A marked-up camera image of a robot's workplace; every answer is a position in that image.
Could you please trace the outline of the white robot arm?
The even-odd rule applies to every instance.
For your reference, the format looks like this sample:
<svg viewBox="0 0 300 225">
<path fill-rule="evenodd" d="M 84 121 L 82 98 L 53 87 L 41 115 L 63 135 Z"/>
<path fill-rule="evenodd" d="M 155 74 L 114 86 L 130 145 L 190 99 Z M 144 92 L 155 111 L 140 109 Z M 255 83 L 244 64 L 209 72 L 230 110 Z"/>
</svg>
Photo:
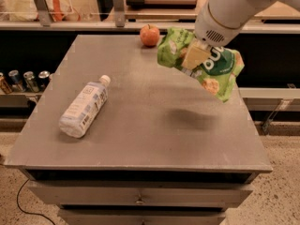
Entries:
<svg viewBox="0 0 300 225">
<path fill-rule="evenodd" d="M 226 46 L 254 15 L 277 1 L 300 9 L 300 0 L 207 0 L 195 21 L 195 38 L 187 47 L 182 67 L 192 70 L 203 63 L 212 47 Z"/>
</svg>

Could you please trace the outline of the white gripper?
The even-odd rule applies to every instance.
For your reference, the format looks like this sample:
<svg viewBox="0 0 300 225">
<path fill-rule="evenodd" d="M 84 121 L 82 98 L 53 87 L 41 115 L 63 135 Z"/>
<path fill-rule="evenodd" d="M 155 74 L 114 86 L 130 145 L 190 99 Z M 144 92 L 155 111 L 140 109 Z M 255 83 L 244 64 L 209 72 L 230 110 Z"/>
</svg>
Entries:
<svg viewBox="0 0 300 225">
<path fill-rule="evenodd" d="M 217 14 L 223 15 L 223 18 L 218 20 L 214 17 L 208 2 L 202 7 L 195 22 L 194 32 L 197 39 L 193 39 L 187 47 L 183 68 L 192 70 L 200 65 L 210 57 L 210 46 L 226 46 L 246 23 L 245 11 L 238 7 L 223 7 Z"/>
</svg>

